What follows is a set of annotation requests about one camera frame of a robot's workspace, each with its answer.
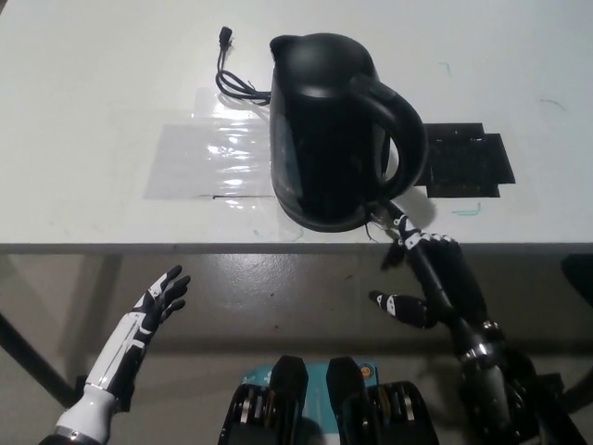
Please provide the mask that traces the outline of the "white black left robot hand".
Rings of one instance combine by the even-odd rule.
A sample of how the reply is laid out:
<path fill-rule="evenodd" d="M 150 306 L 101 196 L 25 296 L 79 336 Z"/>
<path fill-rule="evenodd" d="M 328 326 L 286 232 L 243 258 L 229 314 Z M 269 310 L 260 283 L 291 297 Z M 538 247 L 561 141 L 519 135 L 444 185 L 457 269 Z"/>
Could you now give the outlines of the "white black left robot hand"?
<path fill-rule="evenodd" d="M 191 278 L 174 266 L 153 283 L 121 317 L 101 350 L 85 384 L 117 400 L 130 393 L 147 348 L 158 328 L 185 305 L 183 296 Z"/>

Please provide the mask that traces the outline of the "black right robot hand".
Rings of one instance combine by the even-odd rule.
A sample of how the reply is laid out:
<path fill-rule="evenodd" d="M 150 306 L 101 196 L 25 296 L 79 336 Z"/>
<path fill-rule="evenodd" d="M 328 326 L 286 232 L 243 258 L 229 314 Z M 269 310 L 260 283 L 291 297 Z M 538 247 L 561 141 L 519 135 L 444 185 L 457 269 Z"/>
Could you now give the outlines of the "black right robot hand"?
<path fill-rule="evenodd" d="M 488 316 L 461 245 L 448 235 L 418 228 L 391 201 L 375 204 L 371 216 L 393 238 L 381 269 L 386 272 L 406 262 L 421 285 L 423 297 L 374 290 L 369 299 L 403 324 L 419 329 L 446 326 L 454 354 L 462 362 L 496 360 L 504 349 L 504 335 Z"/>

